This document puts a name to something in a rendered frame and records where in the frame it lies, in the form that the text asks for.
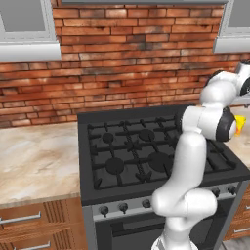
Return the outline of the black oven door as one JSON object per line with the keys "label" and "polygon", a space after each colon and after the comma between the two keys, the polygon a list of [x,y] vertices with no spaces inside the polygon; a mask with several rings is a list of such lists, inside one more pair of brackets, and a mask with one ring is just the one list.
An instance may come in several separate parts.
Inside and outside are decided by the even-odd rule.
{"label": "black oven door", "polygon": [[[190,239],[198,250],[218,250],[231,205],[231,201],[219,201],[216,213],[192,228]],[[127,216],[119,211],[118,218],[111,218],[108,210],[104,216],[99,209],[101,220],[95,221],[98,250],[151,250],[163,232],[165,219],[152,212]]]}

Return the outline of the wooden drawer front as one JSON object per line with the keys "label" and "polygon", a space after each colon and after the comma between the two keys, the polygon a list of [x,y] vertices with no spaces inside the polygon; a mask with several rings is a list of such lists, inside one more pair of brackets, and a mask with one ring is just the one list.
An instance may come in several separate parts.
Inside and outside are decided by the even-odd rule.
{"label": "wooden drawer front", "polygon": [[246,210],[246,206],[250,206],[250,192],[246,192],[234,214],[234,219],[247,219],[250,218],[250,210]]}
{"label": "wooden drawer front", "polygon": [[51,241],[51,247],[40,250],[87,250],[85,243],[78,243],[74,238],[71,228],[9,236],[1,235],[0,250],[14,250],[14,247],[22,248],[46,244],[48,241]]}
{"label": "wooden drawer front", "polygon": [[224,237],[224,240],[236,239],[239,237],[250,236],[250,219],[233,220]]}
{"label": "wooden drawer front", "polygon": [[0,209],[0,217],[3,220],[13,219],[35,215],[39,211],[41,211],[40,219],[0,225],[0,235],[66,228],[85,231],[79,197]]}

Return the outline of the grey wall cupboard glass door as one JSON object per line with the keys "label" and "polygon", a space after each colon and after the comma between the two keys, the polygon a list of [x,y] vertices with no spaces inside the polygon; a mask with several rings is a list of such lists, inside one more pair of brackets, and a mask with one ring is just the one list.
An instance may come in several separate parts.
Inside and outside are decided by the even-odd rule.
{"label": "grey wall cupboard glass door", "polygon": [[61,58],[51,0],[0,0],[0,63]]}
{"label": "grey wall cupboard glass door", "polygon": [[214,53],[250,53],[250,0],[229,0],[224,7]]}

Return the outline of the steel oven front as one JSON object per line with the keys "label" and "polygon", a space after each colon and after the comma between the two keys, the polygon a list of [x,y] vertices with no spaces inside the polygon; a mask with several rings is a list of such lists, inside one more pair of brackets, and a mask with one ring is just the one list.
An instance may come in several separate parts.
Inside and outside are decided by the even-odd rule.
{"label": "steel oven front", "polygon": [[[229,186],[235,186],[236,192],[235,195],[232,195],[228,192]],[[232,205],[229,211],[228,219],[225,222],[225,231],[221,231],[219,237],[222,239],[227,233],[227,230],[229,228],[229,224],[232,220],[232,217],[241,201],[241,198],[248,186],[248,183],[246,181],[243,182],[236,182],[232,183],[230,185],[219,185],[213,188],[218,188],[220,190],[220,195],[218,197],[219,201],[231,201]],[[96,227],[95,227],[95,221],[100,221],[101,216],[98,213],[98,210],[101,206],[105,205],[111,210],[111,218],[118,218],[118,212],[120,211],[118,208],[118,205],[120,203],[127,203],[128,204],[128,210],[126,211],[127,216],[132,215],[139,215],[144,213],[152,212],[152,208],[144,208],[142,205],[142,202],[148,199],[150,201],[150,198],[148,196],[145,197],[139,197],[135,199],[128,199],[128,200],[122,200],[122,201],[115,201],[115,202],[108,202],[104,204],[97,204],[92,206],[85,206],[82,208],[83,215],[84,215],[84,222],[85,222],[85,231],[86,231],[86,238],[87,238],[87,246],[88,250],[98,250],[97,248],[97,239],[96,239]]]}

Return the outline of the yellow object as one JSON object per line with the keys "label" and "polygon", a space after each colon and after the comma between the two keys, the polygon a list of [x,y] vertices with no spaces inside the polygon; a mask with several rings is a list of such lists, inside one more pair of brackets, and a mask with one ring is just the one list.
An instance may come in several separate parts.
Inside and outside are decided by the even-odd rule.
{"label": "yellow object", "polygon": [[239,136],[240,133],[241,133],[241,130],[244,127],[244,124],[246,122],[246,118],[244,116],[241,116],[241,115],[236,115],[234,118],[235,118],[235,121],[236,121],[235,135]]}

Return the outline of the black gas hob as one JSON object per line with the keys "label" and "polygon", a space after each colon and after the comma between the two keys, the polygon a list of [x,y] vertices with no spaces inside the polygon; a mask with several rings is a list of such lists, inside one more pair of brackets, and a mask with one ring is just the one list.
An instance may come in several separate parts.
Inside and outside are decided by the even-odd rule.
{"label": "black gas hob", "polygon": [[[171,177],[188,104],[78,115],[81,202],[84,206],[151,195]],[[208,141],[200,188],[250,181],[250,170],[223,143]]]}

